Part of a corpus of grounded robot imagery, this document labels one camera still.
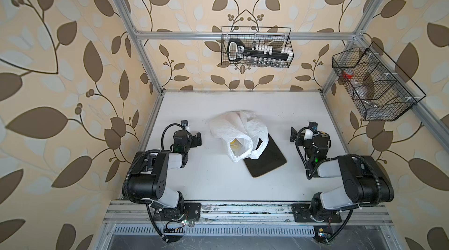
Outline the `white plastic bag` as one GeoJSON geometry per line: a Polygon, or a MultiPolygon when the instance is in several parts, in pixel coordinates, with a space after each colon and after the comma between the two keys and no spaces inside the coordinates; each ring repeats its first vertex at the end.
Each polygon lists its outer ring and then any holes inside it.
{"type": "Polygon", "coordinates": [[[223,113],[209,121],[213,137],[222,141],[232,162],[259,159],[268,146],[268,128],[254,112],[223,113]]]}

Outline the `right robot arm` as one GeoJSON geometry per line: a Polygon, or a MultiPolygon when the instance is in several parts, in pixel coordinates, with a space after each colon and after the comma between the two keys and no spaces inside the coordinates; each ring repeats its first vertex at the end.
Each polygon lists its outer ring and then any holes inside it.
{"type": "Polygon", "coordinates": [[[357,154],[328,158],[332,145],[330,136],[318,130],[316,122],[296,130],[291,128],[290,141],[304,165],[308,180],[313,178],[339,178],[342,185],[328,192],[313,195],[308,206],[292,205],[295,221],[313,221],[330,224],[337,220],[337,230],[318,230],[314,240],[318,244],[330,244],[348,224],[354,210],[376,207],[394,199],[394,188],[386,173],[371,156],[357,154]]]}

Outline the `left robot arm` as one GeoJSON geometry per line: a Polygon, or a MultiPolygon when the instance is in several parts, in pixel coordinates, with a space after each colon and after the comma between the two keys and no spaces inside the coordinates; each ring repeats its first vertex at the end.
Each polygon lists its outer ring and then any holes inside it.
{"type": "Polygon", "coordinates": [[[187,120],[169,124],[161,135],[161,148],[137,152],[126,174],[124,198],[145,205],[154,230],[167,244],[179,241],[184,228],[201,217],[201,203],[186,203],[181,192],[167,186],[168,171],[184,168],[190,149],[201,145],[201,133],[190,133],[187,120]]]}

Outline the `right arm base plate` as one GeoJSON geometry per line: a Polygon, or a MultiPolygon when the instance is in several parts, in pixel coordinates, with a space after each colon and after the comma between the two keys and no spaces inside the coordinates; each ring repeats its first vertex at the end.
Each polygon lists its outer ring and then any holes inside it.
{"type": "Polygon", "coordinates": [[[296,223],[341,223],[342,219],[335,210],[326,210],[322,207],[313,209],[311,204],[296,203],[291,205],[292,214],[296,223]]]}

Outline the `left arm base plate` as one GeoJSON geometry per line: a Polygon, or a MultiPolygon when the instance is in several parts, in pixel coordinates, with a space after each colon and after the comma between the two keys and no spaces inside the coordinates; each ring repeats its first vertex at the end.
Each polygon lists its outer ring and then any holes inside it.
{"type": "Polygon", "coordinates": [[[180,209],[157,209],[154,217],[157,221],[198,221],[201,217],[201,207],[199,202],[187,202],[180,209]]]}

